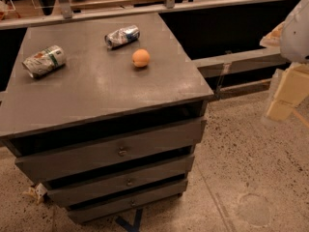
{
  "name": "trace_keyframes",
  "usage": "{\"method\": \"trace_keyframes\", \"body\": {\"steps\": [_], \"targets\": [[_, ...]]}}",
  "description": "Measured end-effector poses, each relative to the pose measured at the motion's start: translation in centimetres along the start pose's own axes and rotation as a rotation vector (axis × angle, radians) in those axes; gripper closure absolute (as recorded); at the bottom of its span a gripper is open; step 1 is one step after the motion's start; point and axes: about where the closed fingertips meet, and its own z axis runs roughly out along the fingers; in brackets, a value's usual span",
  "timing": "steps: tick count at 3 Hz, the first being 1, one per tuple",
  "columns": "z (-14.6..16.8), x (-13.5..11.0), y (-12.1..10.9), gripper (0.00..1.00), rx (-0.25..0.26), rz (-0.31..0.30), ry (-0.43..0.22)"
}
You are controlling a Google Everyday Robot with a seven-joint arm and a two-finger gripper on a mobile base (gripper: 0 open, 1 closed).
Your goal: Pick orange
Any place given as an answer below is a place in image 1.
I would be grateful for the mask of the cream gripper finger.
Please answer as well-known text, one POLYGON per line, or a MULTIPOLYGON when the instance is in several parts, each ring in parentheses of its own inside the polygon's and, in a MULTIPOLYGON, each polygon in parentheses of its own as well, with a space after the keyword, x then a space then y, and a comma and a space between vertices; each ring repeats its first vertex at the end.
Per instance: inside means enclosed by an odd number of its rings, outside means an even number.
POLYGON ((280 45, 281 33, 285 22, 281 22, 260 40, 260 46, 277 47, 280 45))
POLYGON ((273 121, 284 121, 309 96, 309 64, 291 63, 275 76, 274 88, 266 116, 273 121))

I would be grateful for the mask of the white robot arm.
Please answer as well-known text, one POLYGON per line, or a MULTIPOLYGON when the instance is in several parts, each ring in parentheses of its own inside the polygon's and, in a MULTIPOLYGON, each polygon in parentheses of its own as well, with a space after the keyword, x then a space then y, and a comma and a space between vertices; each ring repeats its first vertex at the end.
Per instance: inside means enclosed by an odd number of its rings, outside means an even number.
POLYGON ((260 46, 280 47, 291 62, 273 76, 266 117, 284 121, 309 96, 309 0, 300 0, 286 19, 260 40, 260 46))

